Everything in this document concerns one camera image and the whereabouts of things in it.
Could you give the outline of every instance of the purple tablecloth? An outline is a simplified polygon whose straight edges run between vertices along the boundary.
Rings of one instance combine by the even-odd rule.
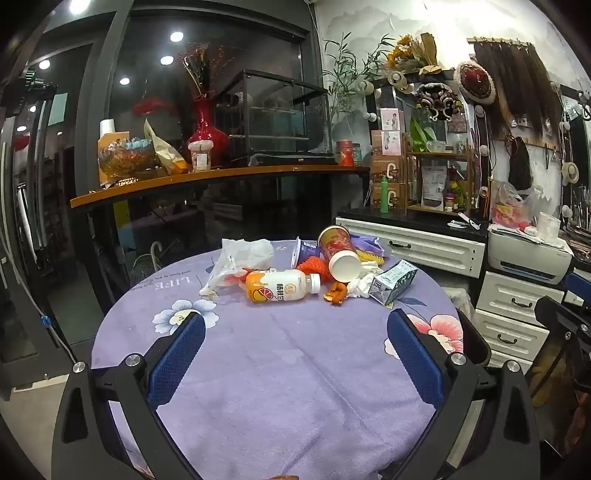
[[[274,242],[272,266],[288,268],[293,244]],[[334,307],[322,294],[255,304],[238,286],[201,299],[218,256],[169,265],[127,292],[92,352],[93,368],[117,365],[146,352],[188,311],[203,315],[203,346],[157,412],[204,479],[364,479],[412,448],[434,410],[386,342],[389,310],[363,298]],[[427,274],[419,271],[400,300],[395,307],[457,346],[456,311]],[[145,467],[119,404],[112,410],[130,458]]]

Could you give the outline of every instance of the white flower print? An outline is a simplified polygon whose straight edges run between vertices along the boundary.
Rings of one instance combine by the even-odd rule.
[[[177,300],[171,309],[165,309],[154,315],[152,323],[156,324],[156,333],[172,335],[189,313],[197,312],[205,320],[205,328],[211,328],[219,320],[219,316],[213,312],[216,306],[211,300],[201,299],[192,303],[190,300]]]

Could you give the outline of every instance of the red vase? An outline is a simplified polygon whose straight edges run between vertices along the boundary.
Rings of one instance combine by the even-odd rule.
[[[230,139],[228,136],[213,126],[212,122],[213,101],[207,98],[194,100],[193,111],[197,119],[197,130],[187,140],[187,151],[189,144],[197,140],[211,140],[213,148],[210,153],[212,168],[221,168],[225,166],[228,158],[228,149],[230,148]]]

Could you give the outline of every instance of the metal bolt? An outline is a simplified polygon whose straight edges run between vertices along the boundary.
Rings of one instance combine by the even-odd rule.
[[[83,372],[85,368],[86,364],[84,362],[76,362],[74,367],[72,367],[72,370],[75,374],[79,374],[80,372]]]
[[[507,362],[507,368],[512,372],[518,372],[521,367],[519,366],[519,363],[517,363],[515,360],[509,360]]]
[[[466,357],[462,353],[452,353],[452,363],[455,365],[464,365]]]
[[[125,365],[128,367],[135,367],[141,359],[142,358],[137,353],[132,353],[125,359]]]

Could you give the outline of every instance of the red can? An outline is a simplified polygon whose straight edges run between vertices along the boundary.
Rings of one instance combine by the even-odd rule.
[[[351,140],[340,140],[336,143],[336,151],[339,153],[339,165],[354,167],[354,149]]]

